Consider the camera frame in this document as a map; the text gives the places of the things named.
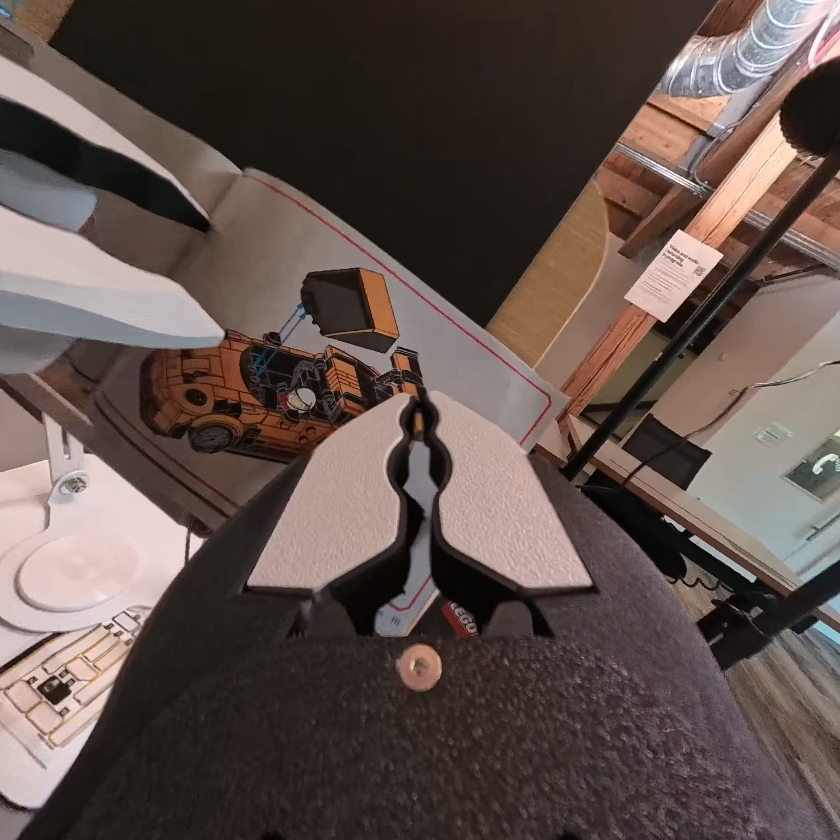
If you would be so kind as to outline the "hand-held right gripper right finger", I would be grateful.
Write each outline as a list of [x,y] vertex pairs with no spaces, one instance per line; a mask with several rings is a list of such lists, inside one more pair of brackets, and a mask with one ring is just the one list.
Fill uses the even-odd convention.
[[430,442],[443,460],[441,548],[522,595],[585,592],[592,577],[529,456],[501,427],[430,392]]

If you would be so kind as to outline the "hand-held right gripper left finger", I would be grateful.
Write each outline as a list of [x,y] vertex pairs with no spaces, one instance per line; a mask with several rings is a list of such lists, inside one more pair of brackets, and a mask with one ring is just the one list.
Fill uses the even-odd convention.
[[311,454],[247,580],[251,590],[314,595],[382,559],[406,535],[406,419],[394,395]]

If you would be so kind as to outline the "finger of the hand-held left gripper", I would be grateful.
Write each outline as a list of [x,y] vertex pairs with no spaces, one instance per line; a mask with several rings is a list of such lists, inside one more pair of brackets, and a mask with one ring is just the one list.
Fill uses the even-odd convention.
[[224,329],[173,280],[5,206],[1,323],[150,349],[200,349],[224,337]]
[[205,233],[207,211],[162,164],[76,99],[2,59],[2,152]]

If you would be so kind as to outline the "lego instruction booklet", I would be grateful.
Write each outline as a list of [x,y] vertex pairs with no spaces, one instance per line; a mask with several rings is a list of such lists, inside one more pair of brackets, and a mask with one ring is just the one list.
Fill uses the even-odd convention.
[[[318,619],[372,635],[402,595],[416,545],[425,589],[441,590],[501,636],[550,635],[539,595],[509,590],[445,552],[436,497],[430,392],[506,431],[527,453],[560,399],[525,363],[391,258],[305,196],[267,175],[234,180],[212,230],[175,277],[220,321],[220,344],[131,349],[94,398],[101,418],[181,501],[207,537],[158,602],[143,645],[211,650],[254,636],[258,619],[300,635]],[[348,582],[314,595],[251,590],[247,580],[312,455],[386,399],[416,405],[409,433],[406,535]]]

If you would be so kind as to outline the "lego sticker sheet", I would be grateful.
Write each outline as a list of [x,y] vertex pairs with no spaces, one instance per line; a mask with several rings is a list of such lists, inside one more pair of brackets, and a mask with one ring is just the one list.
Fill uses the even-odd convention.
[[59,633],[1,676],[2,730],[42,767],[99,719],[128,653],[151,614],[131,606],[104,623]]

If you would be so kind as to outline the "white monitor stand base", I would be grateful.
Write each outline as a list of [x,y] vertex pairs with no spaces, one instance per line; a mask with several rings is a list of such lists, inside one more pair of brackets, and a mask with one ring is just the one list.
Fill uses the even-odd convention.
[[[131,606],[152,610],[183,567],[186,528],[95,456],[86,456],[86,466],[89,489],[51,507],[48,461],[2,472],[2,668],[57,634],[104,623]],[[26,811],[46,803],[91,737],[114,684],[99,719],[48,767],[1,729],[3,801]]]

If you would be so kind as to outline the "wooden side desk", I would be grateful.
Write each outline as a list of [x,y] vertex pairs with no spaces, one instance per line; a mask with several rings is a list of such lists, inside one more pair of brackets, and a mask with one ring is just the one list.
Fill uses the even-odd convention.
[[646,415],[624,444],[598,450],[581,490],[672,581],[686,576],[691,561],[745,604],[754,595],[794,592],[803,584],[797,573],[688,492],[710,456]]

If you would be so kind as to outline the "black stand pole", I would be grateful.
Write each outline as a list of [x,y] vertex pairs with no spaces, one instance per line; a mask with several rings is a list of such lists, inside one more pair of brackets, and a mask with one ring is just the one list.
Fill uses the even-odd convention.
[[668,342],[659,357],[638,377],[605,421],[570,457],[567,466],[561,470],[564,478],[572,480],[582,472],[583,468],[592,460],[600,447],[609,440],[621,422],[643,400],[650,388],[662,378],[683,350],[692,343],[697,335],[717,316],[723,306],[740,290],[758,264],[779,244],[782,237],[822,193],[826,185],[838,173],[838,170],[839,147],[835,145],[810,178],[765,228],[757,242],[729,270],[719,286],[709,295],[709,298],[698,307],[675,337]]

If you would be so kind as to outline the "white paper notice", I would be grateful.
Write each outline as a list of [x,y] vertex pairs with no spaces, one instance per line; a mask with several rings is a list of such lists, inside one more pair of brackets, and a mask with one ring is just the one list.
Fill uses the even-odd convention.
[[624,300],[666,322],[721,258],[719,250],[678,230],[627,290]]

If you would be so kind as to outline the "black divider panel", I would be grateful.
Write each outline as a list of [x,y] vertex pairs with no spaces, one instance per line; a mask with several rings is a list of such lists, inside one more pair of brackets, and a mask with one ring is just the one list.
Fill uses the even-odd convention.
[[49,45],[485,327],[710,1],[79,1]]

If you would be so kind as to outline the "wooden support post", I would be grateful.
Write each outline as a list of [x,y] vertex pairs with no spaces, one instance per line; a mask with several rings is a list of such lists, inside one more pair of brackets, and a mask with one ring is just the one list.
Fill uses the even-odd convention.
[[[795,156],[775,113],[691,220],[688,236],[719,249]],[[625,306],[563,385],[570,402],[558,419],[560,426],[582,413],[654,325],[654,317],[645,310],[631,303]]]

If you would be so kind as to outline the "silver ventilation duct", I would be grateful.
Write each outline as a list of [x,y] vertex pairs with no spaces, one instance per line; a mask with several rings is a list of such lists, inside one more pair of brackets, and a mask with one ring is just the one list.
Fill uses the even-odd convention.
[[829,15],[831,1],[765,1],[738,31],[694,36],[657,85],[672,98],[728,97],[772,76]]

